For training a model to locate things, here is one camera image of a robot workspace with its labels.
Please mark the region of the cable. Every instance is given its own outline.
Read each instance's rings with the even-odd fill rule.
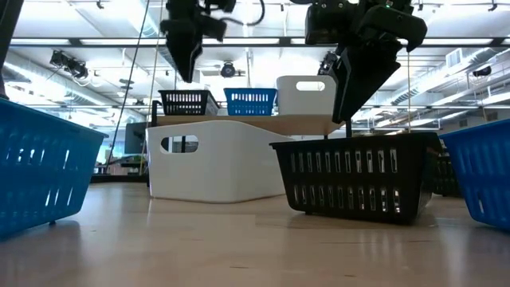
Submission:
[[[49,80],[49,79],[51,79],[53,76],[55,76],[55,74],[56,74],[58,71],[60,71],[60,70],[62,69],[62,67],[63,67],[63,66],[60,66],[58,69],[56,69],[56,70],[55,70],[55,72],[53,72],[53,74],[51,74],[51,76],[49,76],[49,77],[47,77],[47,78],[46,78],[46,81],[47,81],[47,80]]]
[[[75,77],[73,77],[73,81],[77,83],[80,87],[86,87],[90,84],[90,81],[86,84],[81,84]]]
[[[265,4],[264,4],[264,0],[259,0],[259,1],[261,2],[262,12],[261,12],[261,16],[255,22],[251,22],[251,23],[246,23],[245,24],[242,21],[239,21],[237,19],[230,18],[230,17],[223,17],[223,18],[220,18],[220,20],[222,20],[222,21],[229,21],[229,22],[241,25],[241,26],[244,26],[244,25],[246,25],[246,26],[256,26],[256,25],[259,25],[262,22],[262,20],[264,20],[264,17],[265,17]]]
[[[147,1],[147,5],[145,7],[145,15],[143,16],[142,26],[140,27],[140,33],[138,35],[138,42],[136,43],[135,55],[133,57],[133,62],[131,63],[131,71],[129,72],[129,80],[127,81],[126,92],[124,94],[124,101],[122,102],[122,107],[120,108],[119,120],[117,121],[115,133],[113,134],[112,151],[110,151],[110,155],[108,155],[108,160],[106,161],[106,171],[108,171],[108,167],[110,165],[110,160],[112,160],[113,150],[115,149],[115,142],[117,140],[117,134],[119,133],[120,121],[122,120],[122,114],[124,113],[124,108],[126,107],[126,100],[128,99],[129,86],[131,85],[133,71],[135,70],[136,56],[138,56],[140,41],[142,40],[142,36],[143,36],[143,26],[145,25],[145,21],[147,20],[147,14],[149,12],[150,4],[151,4],[151,2]]]
[[[164,7],[164,0],[161,0],[161,10],[159,11],[159,22],[163,20],[163,7]],[[158,35],[161,33],[161,28],[158,28]],[[152,93],[154,92],[154,82],[156,78],[156,65],[158,64],[158,48],[159,48],[159,41],[156,42],[156,53],[154,56],[154,69],[152,70],[152,84],[151,84],[151,94],[149,95],[149,110],[147,112],[147,125],[145,126],[145,129],[147,130],[149,128],[149,116],[151,116],[151,109],[152,109]],[[147,144],[147,139],[143,141],[142,146],[142,158],[140,159],[140,168],[139,168],[139,175],[143,174],[143,151],[145,150],[145,146]]]

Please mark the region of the bin handle hole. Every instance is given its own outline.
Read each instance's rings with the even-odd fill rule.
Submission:
[[[198,145],[198,137],[194,135],[168,136],[161,140],[159,150],[165,155],[173,153],[192,153],[198,150]]]
[[[299,81],[296,83],[296,88],[298,91],[317,92],[324,91],[326,85],[323,82],[319,81]]]

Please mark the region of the fluorescent light fixture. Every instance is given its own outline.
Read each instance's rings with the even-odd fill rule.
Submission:
[[[423,45],[487,45],[492,42],[491,38],[471,38],[471,39],[425,39]]]
[[[224,45],[276,45],[280,43],[278,38],[225,38]]]
[[[484,107],[485,109],[510,109],[510,105],[493,105]]]
[[[149,109],[150,106],[148,105],[129,105],[129,106],[125,106],[124,108],[132,108],[132,109],[137,109],[137,108],[144,108],[144,109]]]
[[[71,45],[68,39],[14,38],[11,45]]]
[[[49,108],[62,108],[59,104],[25,104],[26,107],[29,108],[40,108],[40,109],[49,109]]]
[[[140,45],[165,45],[167,39],[159,38],[159,39],[140,39]]]
[[[388,133],[386,134],[386,136],[394,136],[394,135],[397,135],[397,134],[399,134],[399,133],[401,133],[401,132],[404,132],[404,130],[403,130],[403,129],[401,129],[400,131],[388,132]]]
[[[293,38],[290,39],[290,43],[293,45],[304,45],[304,38]]]
[[[486,104],[495,104],[504,100],[510,100],[510,92],[505,92],[500,95],[490,96],[487,99],[479,100],[477,103],[486,105]]]
[[[202,40],[203,45],[277,45],[278,43],[280,43],[278,38],[232,37],[223,39],[223,42],[213,38]]]
[[[463,112],[455,112],[455,113],[453,113],[453,114],[451,114],[451,115],[443,116],[443,117],[441,118],[441,120],[450,120],[450,119],[452,119],[452,118],[454,118],[454,117],[462,116],[462,115],[464,115],[464,114],[466,114],[466,113],[467,113],[467,111],[463,111]]]
[[[417,127],[417,126],[421,126],[421,125],[424,125],[424,124],[430,124],[430,123],[432,123],[435,120],[436,119],[411,120],[410,126],[411,127]]]
[[[112,105],[79,105],[79,106],[72,106],[72,105],[66,105],[67,108],[113,108]]]
[[[431,106],[432,109],[478,109],[478,106]]]
[[[136,45],[138,39],[82,39],[81,43],[83,45]]]
[[[462,92],[459,92],[455,95],[452,95],[452,96],[447,96],[446,98],[443,98],[443,99],[440,99],[438,101],[435,101],[432,103],[433,106],[436,106],[436,105],[443,105],[443,104],[448,104],[448,103],[451,103],[455,100],[458,100],[460,98],[462,98],[463,96],[465,96],[465,94],[463,94]]]

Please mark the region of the wooden board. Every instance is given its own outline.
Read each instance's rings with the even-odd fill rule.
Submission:
[[[329,135],[343,124],[332,122],[331,116],[159,116],[158,126],[199,123],[209,120],[234,120],[251,124],[283,136]]]
[[[284,196],[205,204],[93,184],[80,213],[2,241],[0,286],[508,287],[509,235],[441,196],[395,226],[304,215]]]

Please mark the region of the white plastic bin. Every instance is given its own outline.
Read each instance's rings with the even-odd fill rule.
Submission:
[[[308,86],[299,90],[298,83]],[[309,90],[316,83],[317,90]],[[335,103],[336,83],[330,76],[282,76],[277,79],[280,115],[331,115]]]
[[[165,151],[161,143],[172,136],[196,136],[197,150]],[[289,140],[231,120],[148,128],[151,196],[233,203],[282,195],[277,154],[269,144]]]

